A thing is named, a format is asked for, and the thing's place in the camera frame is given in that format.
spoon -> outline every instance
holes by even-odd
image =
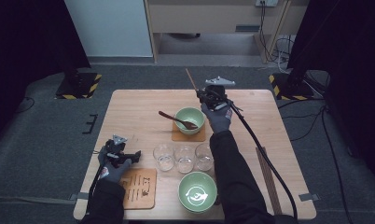
[[[168,114],[166,114],[162,111],[159,111],[159,114],[162,115],[163,117],[167,118],[167,119],[173,119],[173,120],[176,120],[176,121],[182,123],[188,130],[194,130],[194,129],[198,128],[197,125],[192,123],[192,122],[176,119],[173,116],[170,116],[170,115],[168,115]]]

wall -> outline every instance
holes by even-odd
[[[65,0],[88,57],[153,57],[141,0]]]

glove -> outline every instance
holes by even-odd
[[[118,183],[123,176],[123,174],[129,169],[130,165],[132,164],[131,159],[125,160],[122,165],[118,168],[115,168],[112,163],[106,158],[104,148],[101,149],[100,153],[98,154],[98,161],[100,164],[104,161],[105,166],[101,171],[99,179],[105,179],[109,182]]]
[[[201,111],[210,121],[210,126],[214,133],[221,133],[227,131],[231,124],[231,111],[230,105],[226,105],[220,110],[211,111],[208,109],[206,103],[201,104]]]

black sleeve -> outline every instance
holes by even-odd
[[[124,216],[123,198],[125,189],[113,182],[99,180],[90,201],[90,208],[80,223],[122,223]]]
[[[274,217],[267,212],[263,195],[231,131],[213,134],[210,147],[225,223],[274,223]]]

clear glass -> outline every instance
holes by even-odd
[[[196,147],[196,166],[201,171],[209,171],[213,167],[214,157],[208,143],[199,144]]]
[[[174,166],[174,147],[170,144],[160,144],[153,149],[153,157],[161,171],[169,171]]]
[[[187,174],[194,167],[194,148],[189,146],[178,146],[174,149],[175,163],[178,171]]]

